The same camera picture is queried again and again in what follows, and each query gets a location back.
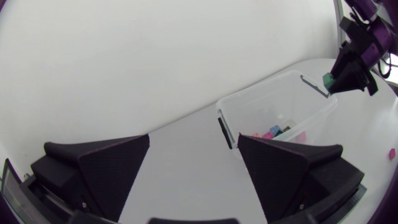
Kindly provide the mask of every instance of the transparent plastic bin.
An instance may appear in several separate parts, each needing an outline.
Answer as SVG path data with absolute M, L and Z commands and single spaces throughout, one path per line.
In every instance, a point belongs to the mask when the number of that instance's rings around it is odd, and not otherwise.
M 218 100 L 216 109 L 235 151 L 240 133 L 261 137 L 275 125 L 291 129 L 274 140 L 311 144 L 319 132 L 316 127 L 308 129 L 337 106 L 336 97 L 326 93 L 323 85 L 293 70 Z

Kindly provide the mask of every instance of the white background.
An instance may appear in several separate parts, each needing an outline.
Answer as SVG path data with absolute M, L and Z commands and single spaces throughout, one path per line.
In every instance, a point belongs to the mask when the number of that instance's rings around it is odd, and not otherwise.
M 336 55 L 332 0 L 8 0 L 0 150 L 31 172 L 46 141 L 144 134 L 295 62 Z

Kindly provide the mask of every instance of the purple robot arm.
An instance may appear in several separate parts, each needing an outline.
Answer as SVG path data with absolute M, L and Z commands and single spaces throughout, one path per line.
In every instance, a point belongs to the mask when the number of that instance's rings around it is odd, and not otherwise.
M 324 85 L 330 93 L 357 90 L 369 94 L 377 92 L 377 85 L 369 71 L 386 54 L 398 55 L 398 1 L 378 0 L 379 7 L 385 7 L 392 24 L 384 21 L 377 13 L 377 6 L 371 0 L 346 0 L 352 8 L 350 20 L 344 17 L 340 27 L 347 33 L 350 42 L 341 45 L 336 63 L 326 74 Z

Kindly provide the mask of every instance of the white table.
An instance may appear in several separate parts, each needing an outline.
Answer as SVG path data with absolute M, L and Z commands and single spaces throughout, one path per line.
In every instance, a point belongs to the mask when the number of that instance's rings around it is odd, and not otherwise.
M 281 72 L 298 70 L 322 83 L 334 61 L 310 60 Z M 388 158 L 398 143 L 398 101 L 375 79 L 379 91 L 372 97 L 359 90 L 336 94 L 338 106 L 316 142 L 343 145 L 343 158 L 365 173 L 362 184 L 368 190 L 344 223 L 370 219 L 398 161 Z M 266 222 L 244 162 L 228 149 L 217 118 L 213 104 L 149 134 L 150 148 L 119 222 L 145 223 L 151 217 Z

